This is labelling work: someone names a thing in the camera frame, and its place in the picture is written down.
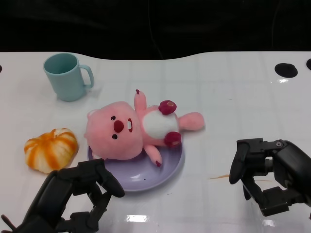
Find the orange pumpkin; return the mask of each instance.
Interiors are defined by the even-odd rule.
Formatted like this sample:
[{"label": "orange pumpkin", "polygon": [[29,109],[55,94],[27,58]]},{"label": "orange pumpkin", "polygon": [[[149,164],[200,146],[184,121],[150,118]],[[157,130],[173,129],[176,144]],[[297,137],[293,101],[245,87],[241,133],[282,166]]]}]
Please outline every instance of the orange pumpkin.
[{"label": "orange pumpkin", "polygon": [[69,129],[54,129],[25,144],[26,164],[44,173],[64,168],[78,149],[77,139]]}]

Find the pink plush toy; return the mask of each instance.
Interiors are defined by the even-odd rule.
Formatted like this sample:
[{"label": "pink plush toy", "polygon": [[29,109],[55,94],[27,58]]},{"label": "pink plush toy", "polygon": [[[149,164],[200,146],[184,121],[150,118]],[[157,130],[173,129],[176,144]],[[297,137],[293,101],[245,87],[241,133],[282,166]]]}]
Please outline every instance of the pink plush toy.
[{"label": "pink plush toy", "polygon": [[94,153],[103,159],[131,159],[144,148],[158,167],[162,157],[155,146],[174,147],[181,142],[181,130],[200,130],[200,113],[177,117],[177,106],[170,100],[147,108],[146,97],[136,90],[135,110],[126,102],[109,104],[87,115],[85,138]]}]

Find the light blue mug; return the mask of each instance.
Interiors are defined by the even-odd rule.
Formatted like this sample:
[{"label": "light blue mug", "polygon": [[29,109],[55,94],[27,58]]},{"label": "light blue mug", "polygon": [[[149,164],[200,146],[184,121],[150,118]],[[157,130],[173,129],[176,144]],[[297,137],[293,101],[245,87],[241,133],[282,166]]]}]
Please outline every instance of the light blue mug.
[{"label": "light blue mug", "polygon": [[[48,58],[43,64],[44,72],[57,97],[63,101],[75,101],[94,86],[94,76],[90,67],[80,65],[78,58],[70,53],[59,53]],[[84,84],[81,70],[86,69],[91,84]]]}]

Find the mug handle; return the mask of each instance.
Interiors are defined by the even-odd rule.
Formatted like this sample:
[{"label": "mug handle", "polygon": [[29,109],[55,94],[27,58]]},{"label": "mug handle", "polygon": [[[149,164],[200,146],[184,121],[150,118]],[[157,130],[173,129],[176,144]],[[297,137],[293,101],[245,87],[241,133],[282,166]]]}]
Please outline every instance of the mug handle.
[{"label": "mug handle", "polygon": [[94,76],[93,76],[93,72],[91,70],[91,68],[87,65],[79,65],[80,69],[86,69],[89,75],[89,78],[91,79],[91,84],[84,84],[85,88],[92,88],[94,86]]}]

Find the plush toy nose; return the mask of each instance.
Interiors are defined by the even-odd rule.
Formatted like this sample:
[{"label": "plush toy nose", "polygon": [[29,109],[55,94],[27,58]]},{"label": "plush toy nose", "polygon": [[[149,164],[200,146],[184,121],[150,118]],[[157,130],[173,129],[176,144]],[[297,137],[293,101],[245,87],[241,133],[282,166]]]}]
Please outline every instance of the plush toy nose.
[{"label": "plush toy nose", "polygon": [[113,129],[115,130],[116,133],[120,133],[124,128],[124,124],[120,120],[116,120],[115,123],[113,124]]}]

